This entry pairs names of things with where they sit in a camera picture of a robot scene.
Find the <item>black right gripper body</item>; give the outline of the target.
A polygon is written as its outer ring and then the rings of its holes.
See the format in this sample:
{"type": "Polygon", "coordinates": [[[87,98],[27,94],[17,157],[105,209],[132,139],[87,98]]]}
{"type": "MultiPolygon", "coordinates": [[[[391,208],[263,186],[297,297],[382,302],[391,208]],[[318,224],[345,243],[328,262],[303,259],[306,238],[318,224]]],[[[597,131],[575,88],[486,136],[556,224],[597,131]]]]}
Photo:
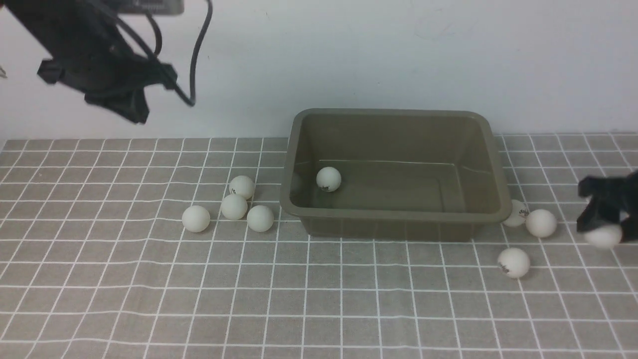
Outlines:
{"type": "Polygon", "coordinates": [[[638,173],[626,177],[591,177],[577,184],[577,195],[589,202],[577,218],[577,232],[618,224],[624,235],[638,233],[638,173]]]}

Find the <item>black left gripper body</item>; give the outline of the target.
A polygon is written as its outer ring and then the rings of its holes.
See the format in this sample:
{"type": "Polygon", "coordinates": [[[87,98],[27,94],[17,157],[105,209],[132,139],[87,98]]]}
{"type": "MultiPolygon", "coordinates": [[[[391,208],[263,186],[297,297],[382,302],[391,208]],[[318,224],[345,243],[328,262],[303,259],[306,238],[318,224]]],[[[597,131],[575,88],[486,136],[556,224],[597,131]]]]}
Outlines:
{"type": "Polygon", "coordinates": [[[144,124],[147,86],[175,89],[177,73],[130,48],[113,19],[86,0],[5,0],[4,7],[49,52],[38,76],[84,94],[87,104],[144,124]]]}

